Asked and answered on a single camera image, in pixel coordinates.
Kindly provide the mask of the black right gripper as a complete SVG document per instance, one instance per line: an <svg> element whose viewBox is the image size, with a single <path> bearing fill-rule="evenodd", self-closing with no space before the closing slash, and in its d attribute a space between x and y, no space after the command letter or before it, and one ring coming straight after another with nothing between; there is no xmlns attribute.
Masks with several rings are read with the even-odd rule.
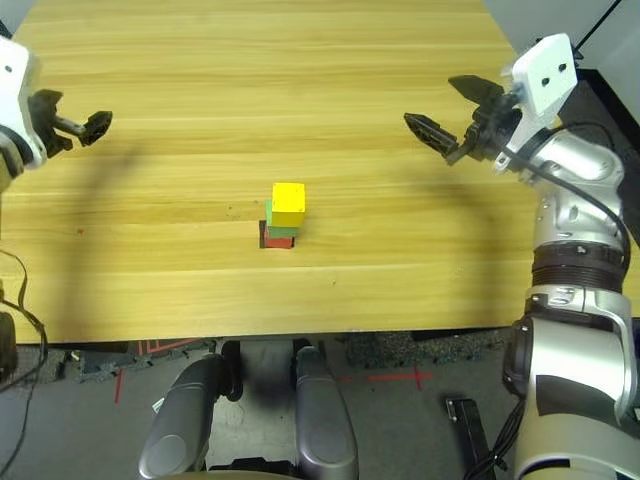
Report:
<svg viewBox="0 0 640 480"><path fill-rule="evenodd" d="M495 161L521 118L516 108L518 96L504 94L501 85L477 75L452 76L448 82L465 99L478 104L462 143L459 145L454 135L426 115L405 113L407 127L420 142L447 159L450 166L465 156Z"/></svg>

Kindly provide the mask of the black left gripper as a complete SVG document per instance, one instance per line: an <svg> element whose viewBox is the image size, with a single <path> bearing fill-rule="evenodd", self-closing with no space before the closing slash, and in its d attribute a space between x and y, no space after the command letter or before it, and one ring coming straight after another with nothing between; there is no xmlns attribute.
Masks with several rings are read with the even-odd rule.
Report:
<svg viewBox="0 0 640 480"><path fill-rule="evenodd" d="M87 147L106 134L113 119L112 111L95 112L84 125L61 117L57 113L57 103L62 97L62 92L48 89L36 91L29 97L32 125L48 156L73 148L72 140L63 133L78 138L81 145Z"/></svg>

